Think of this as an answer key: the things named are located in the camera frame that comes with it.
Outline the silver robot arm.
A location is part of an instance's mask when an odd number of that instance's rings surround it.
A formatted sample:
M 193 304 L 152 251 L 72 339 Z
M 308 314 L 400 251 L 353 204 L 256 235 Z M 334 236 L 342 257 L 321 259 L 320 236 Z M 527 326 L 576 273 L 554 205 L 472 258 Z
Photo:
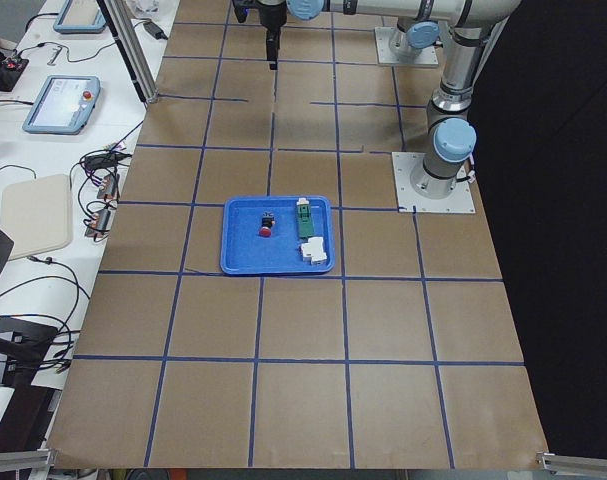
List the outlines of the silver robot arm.
M 410 182 L 422 197 L 442 200 L 464 181 L 457 175 L 476 142 L 467 110 L 487 35 L 493 28 L 489 22 L 492 8 L 481 1 L 234 1 L 232 6 L 240 23 L 247 20 L 251 9 L 258 12 L 266 30 L 266 60 L 271 70 L 278 68 L 281 29 L 289 15 L 303 21 L 322 12 L 395 16 L 397 26 L 388 49 L 405 58 L 432 46 L 439 37 L 439 24 L 446 23 L 450 47 L 440 85 L 427 105 L 430 147 L 411 171 Z
M 424 49 L 432 47 L 439 36 L 440 27 L 436 21 L 399 17 L 389 46 L 397 55 L 416 56 Z

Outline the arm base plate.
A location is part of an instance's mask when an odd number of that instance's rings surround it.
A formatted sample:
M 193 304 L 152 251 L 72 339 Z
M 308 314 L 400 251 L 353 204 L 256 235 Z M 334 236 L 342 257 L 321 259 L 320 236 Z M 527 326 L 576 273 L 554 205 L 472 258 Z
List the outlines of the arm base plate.
M 423 152 L 392 153 L 398 211 L 475 214 L 465 165 L 462 165 L 452 178 L 437 179 L 424 169 L 424 156 Z
M 436 23 L 417 23 L 406 31 L 376 27 L 374 38 L 380 65 L 436 68 L 439 64 L 434 47 L 439 38 Z

